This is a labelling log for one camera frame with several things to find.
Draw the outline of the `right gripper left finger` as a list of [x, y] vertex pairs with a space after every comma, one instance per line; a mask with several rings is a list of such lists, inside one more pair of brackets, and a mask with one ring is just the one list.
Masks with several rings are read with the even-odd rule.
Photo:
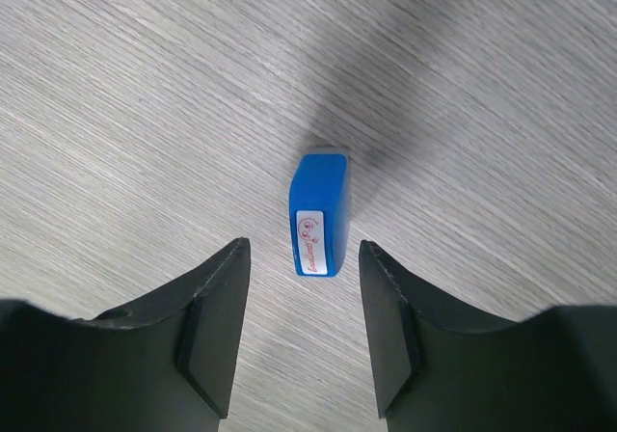
[[1, 303], [5, 431], [215, 431], [228, 416], [251, 245], [237, 238], [93, 319]]

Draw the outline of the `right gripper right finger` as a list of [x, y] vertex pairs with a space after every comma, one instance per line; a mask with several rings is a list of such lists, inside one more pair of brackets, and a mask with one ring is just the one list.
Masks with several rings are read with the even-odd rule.
[[377, 411], [391, 431], [612, 431], [616, 309], [555, 306], [516, 322], [359, 252]]

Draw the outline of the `blue stamp block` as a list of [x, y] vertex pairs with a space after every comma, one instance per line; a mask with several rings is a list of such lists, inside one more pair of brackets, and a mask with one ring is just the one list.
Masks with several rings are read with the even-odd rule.
[[347, 251], [351, 207], [348, 151], [310, 148], [299, 160], [288, 192], [288, 218], [295, 271], [302, 277], [333, 278]]

